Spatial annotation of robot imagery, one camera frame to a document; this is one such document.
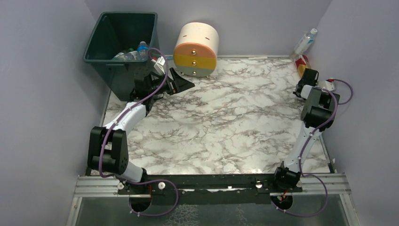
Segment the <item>amber tea bottle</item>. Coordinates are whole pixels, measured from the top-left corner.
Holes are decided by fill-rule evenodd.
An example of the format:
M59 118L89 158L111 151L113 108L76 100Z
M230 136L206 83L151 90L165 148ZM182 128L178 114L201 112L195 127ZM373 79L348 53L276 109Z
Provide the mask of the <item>amber tea bottle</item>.
M309 59L308 59L308 57L306 55L297 56L294 59L294 63L295 63L295 66L297 68L297 72L298 72L299 78L303 77L305 69L311 68L310 63L309 63Z

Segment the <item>blue cap clear bottle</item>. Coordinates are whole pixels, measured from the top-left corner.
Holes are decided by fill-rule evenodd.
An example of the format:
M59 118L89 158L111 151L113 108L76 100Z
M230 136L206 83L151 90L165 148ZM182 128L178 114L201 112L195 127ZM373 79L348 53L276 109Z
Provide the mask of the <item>blue cap clear bottle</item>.
M148 45L145 41L141 41L137 47L138 60L148 60Z

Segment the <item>white cap bottle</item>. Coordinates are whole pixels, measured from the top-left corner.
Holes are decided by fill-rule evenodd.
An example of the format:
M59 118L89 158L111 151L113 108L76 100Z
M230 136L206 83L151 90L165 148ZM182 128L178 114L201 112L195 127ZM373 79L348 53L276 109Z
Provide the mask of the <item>white cap bottle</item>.
M318 30L316 28L312 28L308 33L304 34L298 44L294 47L291 57L296 58L299 55L302 55L315 41L317 33Z

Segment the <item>green label water bottle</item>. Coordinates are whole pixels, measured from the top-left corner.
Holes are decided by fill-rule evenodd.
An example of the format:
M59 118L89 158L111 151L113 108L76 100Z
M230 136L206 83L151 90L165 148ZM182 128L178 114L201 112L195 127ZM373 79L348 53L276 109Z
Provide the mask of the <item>green label water bottle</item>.
M123 54L126 54L126 53L131 52L131 51L134 51L134 49L133 48L128 48L128 49L122 50L121 52Z

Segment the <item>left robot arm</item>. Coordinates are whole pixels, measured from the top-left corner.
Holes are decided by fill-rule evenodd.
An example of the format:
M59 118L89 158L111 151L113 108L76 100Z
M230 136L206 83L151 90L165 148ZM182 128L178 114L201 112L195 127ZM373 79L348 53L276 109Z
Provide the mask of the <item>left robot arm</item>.
M128 134L150 112L158 95L174 95L194 88L194 83L181 77L174 68L166 73L144 73L134 77L134 87L124 110L103 127L93 127L89 136L87 166L102 177L118 176L142 183L146 170L129 161Z

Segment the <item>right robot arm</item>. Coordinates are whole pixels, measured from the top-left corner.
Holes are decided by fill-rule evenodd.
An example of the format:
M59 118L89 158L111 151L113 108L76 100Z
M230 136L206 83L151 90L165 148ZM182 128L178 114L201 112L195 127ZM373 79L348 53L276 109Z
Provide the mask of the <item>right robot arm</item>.
M305 100L302 124L292 151L276 168L273 184L279 189L296 187L312 146L334 122L340 95L334 93L335 87L330 82L319 85L318 75L318 71L306 68L296 85L294 94Z

